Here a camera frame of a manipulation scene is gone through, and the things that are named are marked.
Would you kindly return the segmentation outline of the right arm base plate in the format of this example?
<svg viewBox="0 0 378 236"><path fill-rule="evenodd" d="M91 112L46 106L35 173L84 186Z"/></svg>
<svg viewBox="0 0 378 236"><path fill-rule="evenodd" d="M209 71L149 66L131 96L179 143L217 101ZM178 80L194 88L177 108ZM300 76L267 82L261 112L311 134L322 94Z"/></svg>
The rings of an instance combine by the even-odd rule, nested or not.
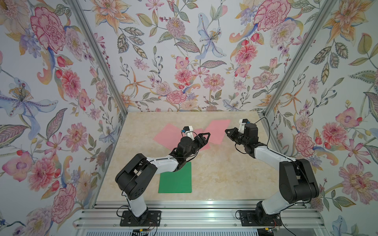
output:
<svg viewBox="0 0 378 236"><path fill-rule="evenodd" d="M266 215L256 210L239 210L236 214L243 227L278 227L282 226L281 217L278 214Z"/></svg>

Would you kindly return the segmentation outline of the left corner aluminium post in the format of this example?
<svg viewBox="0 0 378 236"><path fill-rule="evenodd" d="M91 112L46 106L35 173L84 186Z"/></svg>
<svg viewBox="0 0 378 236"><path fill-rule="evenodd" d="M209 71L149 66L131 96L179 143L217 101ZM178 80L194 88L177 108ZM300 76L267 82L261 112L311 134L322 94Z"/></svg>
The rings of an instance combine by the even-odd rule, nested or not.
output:
<svg viewBox="0 0 378 236"><path fill-rule="evenodd" d="M92 29L86 19L86 16L84 14L84 11L79 3L79 1L76 0L68 0L68 4L75 15L76 20L78 21L79 26L82 28L84 36L93 52L93 56L103 72L105 76L105 80L108 83L108 86L111 90L111 92L114 95L115 101L118 105L118 108L123 116L127 116L128 111L127 108L124 105L124 102L121 98L120 92L117 89L117 86L115 84L115 81L113 79L113 76L111 75L111 71L106 63L105 58L102 56L102 52L100 50L100 47L94 37L94 34L92 32Z"/></svg>

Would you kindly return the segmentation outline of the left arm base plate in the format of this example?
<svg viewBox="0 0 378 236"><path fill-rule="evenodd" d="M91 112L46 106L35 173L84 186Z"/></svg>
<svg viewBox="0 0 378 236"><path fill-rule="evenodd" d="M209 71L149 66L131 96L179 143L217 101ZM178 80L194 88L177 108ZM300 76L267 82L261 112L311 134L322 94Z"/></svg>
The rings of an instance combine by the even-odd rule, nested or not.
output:
<svg viewBox="0 0 378 236"><path fill-rule="evenodd" d="M140 217L136 217L130 210L125 210L122 213L120 226L121 227L159 227L161 221L161 211L147 210Z"/></svg>

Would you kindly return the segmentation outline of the pink paper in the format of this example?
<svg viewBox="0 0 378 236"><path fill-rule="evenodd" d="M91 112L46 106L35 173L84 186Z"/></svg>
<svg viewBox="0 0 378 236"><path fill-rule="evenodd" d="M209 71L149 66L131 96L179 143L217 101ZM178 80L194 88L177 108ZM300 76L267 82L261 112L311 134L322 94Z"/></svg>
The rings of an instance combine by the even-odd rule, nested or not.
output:
<svg viewBox="0 0 378 236"><path fill-rule="evenodd" d="M163 147L173 150L177 148L182 138L182 130L172 124L167 124L153 140Z"/></svg>
<svg viewBox="0 0 378 236"><path fill-rule="evenodd" d="M209 142L220 145L225 136L225 130L228 129L231 120L213 120L206 127L205 133L210 133Z"/></svg>
<svg viewBox="0 0 378 236"><path fill-rule="evenodd" d="M209 141L211 137L211 133L206 132L202 129L195 130L194 132L194 150L207 150L210 149Z"/></svg>

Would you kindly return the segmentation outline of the right corner aluminium post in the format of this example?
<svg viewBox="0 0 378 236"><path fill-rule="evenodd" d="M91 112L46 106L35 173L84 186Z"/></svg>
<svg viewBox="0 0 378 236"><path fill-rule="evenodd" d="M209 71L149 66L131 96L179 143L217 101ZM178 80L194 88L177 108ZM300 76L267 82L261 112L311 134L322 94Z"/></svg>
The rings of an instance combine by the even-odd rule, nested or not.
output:
<svg viewBox="0 0 378 236"><path fill-rule="evenodd" d="M319 12L316 14L316 17L314 19L314 22L312 23L309 31L308 36L305 37L303 43L299 47L297 53L293 57L292 62L290 63L287 72L284 73L283 79L280 81L279 86L277 87L277 90L273 94L273 97L269 103L269 105L266 107L264 112L261 113L263 117L268 117L271 113L273 113L274 107L277 104L278 100L280 99L280 96L284 89L286 88L289 80L291 79L292 75L295 73L296 69L300 65L301 61L306 56L308 50L313 44L314 39L316 38L318 32L322 28L323 24L325 23L328 15L331 13L334 5L337 3L337 1L324 1L324 4L321 6Z"/></svg>

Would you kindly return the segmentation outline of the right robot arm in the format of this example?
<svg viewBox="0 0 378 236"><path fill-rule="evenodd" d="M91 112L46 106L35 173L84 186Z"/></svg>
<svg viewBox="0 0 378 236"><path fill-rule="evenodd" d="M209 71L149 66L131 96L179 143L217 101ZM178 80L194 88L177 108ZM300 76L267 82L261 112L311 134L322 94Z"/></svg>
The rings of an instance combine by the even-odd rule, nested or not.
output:
<svg viewBox="0 0 378 236"><path fill-rule="evenodd" d="M268 164L279 172L279 191L270 198L260 201L254 213L247 213L262 224L278 220L280 213L298 202L310 203L320 195L311 164L306 159L295 159L269 149L259 141L258 127L243 119L239 128L226 129L227 137L236 145L243 146L245 154Z"/></svg>

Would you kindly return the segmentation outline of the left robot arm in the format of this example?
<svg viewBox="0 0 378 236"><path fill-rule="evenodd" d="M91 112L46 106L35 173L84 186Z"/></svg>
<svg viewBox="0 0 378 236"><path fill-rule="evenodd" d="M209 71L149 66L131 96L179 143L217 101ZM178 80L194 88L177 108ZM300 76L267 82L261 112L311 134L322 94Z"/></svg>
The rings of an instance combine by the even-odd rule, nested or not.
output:
<svg viewBox="0 0 378 236"><path fill-rule="evenodd" d="M126 197L132 217L140 220L147 215L148 207L143 193L152 178L157 174L181 170L208 144L210 137L210 133L197 134L186 131L178 145L167 156L151 158L138 153L129 161L117 174L115 182L121 190L121 195Z"/></svg>

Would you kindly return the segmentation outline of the corner aluminium post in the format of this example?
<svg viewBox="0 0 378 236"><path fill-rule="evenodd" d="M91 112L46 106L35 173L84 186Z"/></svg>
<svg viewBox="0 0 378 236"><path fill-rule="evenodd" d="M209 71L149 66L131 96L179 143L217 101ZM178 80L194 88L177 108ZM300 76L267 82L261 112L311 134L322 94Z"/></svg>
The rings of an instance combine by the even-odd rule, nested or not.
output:
<svg viewBox="0 0 378 236"><path fill-rule="evenodd" d="M118 108L123 116L127 116L128 111L127 108L124 105L124 102L121 98L120 92L117 89L117 86L115 84L115 81L113 79L113 76L111 75L111 71L106 63L105 58L102 56L102 52L100 50L100 47L94 37L94 34L92 32L92 29L86 19L86 16L84 14L84 11L79 3L79 1L76 0L68 0L68 4L75 15L76 20L78 21L79 26L82 28L84 36L93 52L93 56L103 72L105 76L105 80L108 83L108 86L111 90L111 92L114 95L115 101L118 105Z"/></svg>
<svg viewBox="0 0 378 236"><path fill-rule="evenodd" d="M292 75L295 73L296 69L300 65L301 61L306 56L308 50L313 44L314 39L316 38L318 32L322 28L323 24L325 23L328 15L331 13L334 5L337 3L337 1L324 1L324 4L321 6L319 12L316 14L316 17L314 19L314 22L312 23L309 31L308 36L305 37L303 43L299 47L297 53L293 57L292 62L290 63L287 72L284 73L283 79L280 81L279 86L277 87L277 90L273 94L273 97L269 103L269 105L266 107L264 112L261 113L263 117L268 117L271 113L273 113L274 107L277 104L278 100L280 99L280 96L284 89L286 88L289 80L291 79Z"/></svg>

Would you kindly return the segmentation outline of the green paper hidden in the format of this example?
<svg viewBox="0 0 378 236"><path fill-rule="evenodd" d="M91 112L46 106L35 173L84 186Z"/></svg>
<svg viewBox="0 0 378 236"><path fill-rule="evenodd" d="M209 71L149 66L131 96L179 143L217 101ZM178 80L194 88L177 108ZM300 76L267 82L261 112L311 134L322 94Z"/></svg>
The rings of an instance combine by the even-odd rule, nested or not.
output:
<svg viewBox="0 0 378 236"><path fill-rule="evenodd" d="M192 164L177 172L160 174L158 193L192 193Z"/></svg>

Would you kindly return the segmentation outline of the aluminium rail frame front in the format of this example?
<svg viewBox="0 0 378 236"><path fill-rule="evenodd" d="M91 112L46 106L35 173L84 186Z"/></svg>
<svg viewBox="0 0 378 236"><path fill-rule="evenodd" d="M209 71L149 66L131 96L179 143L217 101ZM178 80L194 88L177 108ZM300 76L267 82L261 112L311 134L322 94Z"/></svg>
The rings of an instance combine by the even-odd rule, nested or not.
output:
<svg viewBox="0 0 378 236"><path fill-rule="evenodd" d="M158 235L164 230L252 230L252 226L242 226L240 213L243 210L254 210L257 200L225 201L148 201L150 211L160 211L158 226L148 223L146 229ZM121 216L126 210L122 202L99 201L92 209L84 209L73 222L74 229L81 235L89 230L136 230L128 219ZM295 204L281 214L282 226L272 225L277 233L299 236L314 233L327 236L328 231L320 214L305 204Z"/></svg>

